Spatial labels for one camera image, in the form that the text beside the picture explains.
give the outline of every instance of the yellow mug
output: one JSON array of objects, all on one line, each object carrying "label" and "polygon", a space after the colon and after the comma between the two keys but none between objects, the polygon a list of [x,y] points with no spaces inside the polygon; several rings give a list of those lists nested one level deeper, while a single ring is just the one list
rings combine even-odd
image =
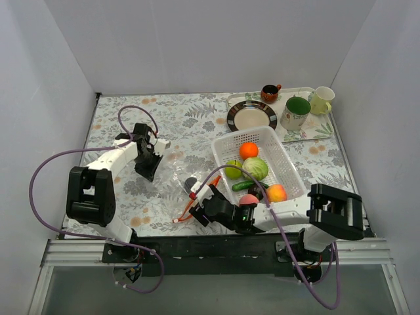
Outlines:
[{"label": "yellow mug", "polygon": [[335,93],[329,87],[318,87],[310,100],[310,112],[314,115],[328,114],[334,98]]}]

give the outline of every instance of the black rimmed plate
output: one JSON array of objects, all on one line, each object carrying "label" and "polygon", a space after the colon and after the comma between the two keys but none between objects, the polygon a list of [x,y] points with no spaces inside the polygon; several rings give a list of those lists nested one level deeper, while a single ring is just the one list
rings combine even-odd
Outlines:
[{"label": "black rimmed plate", "polygon": [[256,100],[244,100],[231,107],[228,112],[227,122],[231,131],[270,126],[277,127],[277,115],[267,104]]}]

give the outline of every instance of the brown cup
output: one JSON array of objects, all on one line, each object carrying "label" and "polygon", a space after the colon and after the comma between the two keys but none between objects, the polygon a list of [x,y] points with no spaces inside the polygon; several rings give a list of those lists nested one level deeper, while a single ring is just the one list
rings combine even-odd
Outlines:
[{"label": "brown cup", "polygon": [[278,91],[280,91],[281,88],[282,86],[280,84],[277,86],[266,85],[261,90],[261,100],[267,104],[274,103],[277,100]]}]

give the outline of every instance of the green apple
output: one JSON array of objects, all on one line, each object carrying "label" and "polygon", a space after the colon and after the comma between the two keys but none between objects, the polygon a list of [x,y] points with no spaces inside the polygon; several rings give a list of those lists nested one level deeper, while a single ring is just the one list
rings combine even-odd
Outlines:
[{"label": "green apple", "polygon": [[[242,167],[241,162],[239,161],[229,161],[228,163],[229,165],[235,165],[238,167]],[[227,177],[229,177],[230,179],[238,179],[242,176],[242,171],[239,169],[235,169],[234,167],[225,167],[224,168],[224,173],[226,174]]]}]

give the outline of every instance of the floral tray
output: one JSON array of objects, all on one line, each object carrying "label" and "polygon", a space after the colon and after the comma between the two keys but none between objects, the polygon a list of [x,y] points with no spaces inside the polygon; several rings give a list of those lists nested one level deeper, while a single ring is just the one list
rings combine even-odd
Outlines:
[{"label": "floral tray", "polygon": [[[314,94],[314,89],[310,87],[298,87],[293,89],[281,89],[275,103],[269,104],[274,110],[277,118],[280,120],[286,101],[292,96],[300,96],[310,101]],[[242,94],[234,94],[226,99],[227,110],[233,105],[244,100],[258,100],[263,102],[260,98],[260,92],[250,92]],[[299,131],[288,131],[280,124],[277,124],[276,133],[282,142],[311,140],[329,138],[333,133],[333,127],[328,115],[312,115],[309,113],[306,121],[303,123],[302,129]]]}]

